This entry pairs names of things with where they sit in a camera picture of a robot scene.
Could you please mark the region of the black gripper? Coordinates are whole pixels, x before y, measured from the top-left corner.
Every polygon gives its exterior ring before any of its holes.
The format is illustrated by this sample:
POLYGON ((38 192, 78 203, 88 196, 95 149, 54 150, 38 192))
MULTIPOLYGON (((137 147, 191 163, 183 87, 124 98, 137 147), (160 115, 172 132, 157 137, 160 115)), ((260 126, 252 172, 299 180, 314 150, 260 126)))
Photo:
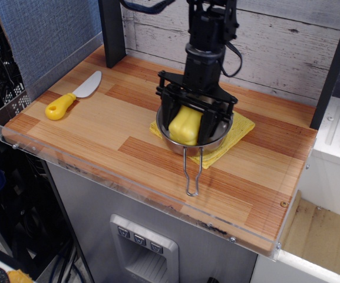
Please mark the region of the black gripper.
POLYGON ((237 99, 219 86, 221 56, 189 54, 184 74, 160 71, 157 94, 161 96, 162 123, 166 130, 181 105, 204 112, 198 145, 221 139, 232 126, 232 111, 237 99))

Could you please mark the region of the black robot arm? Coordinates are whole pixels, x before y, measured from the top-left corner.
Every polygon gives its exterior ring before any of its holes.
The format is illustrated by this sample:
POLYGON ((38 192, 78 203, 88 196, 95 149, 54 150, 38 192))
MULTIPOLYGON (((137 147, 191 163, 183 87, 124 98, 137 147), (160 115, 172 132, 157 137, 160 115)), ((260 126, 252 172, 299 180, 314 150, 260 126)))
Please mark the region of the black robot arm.
POLYGON ((159 72, 161 119, 170 138, 201 146, 215 138, 220 123, 231 121, 237 98, 219 85, 226 49, 239 24, 236 1, 189 1, 189 43, 184 73, 159 72))

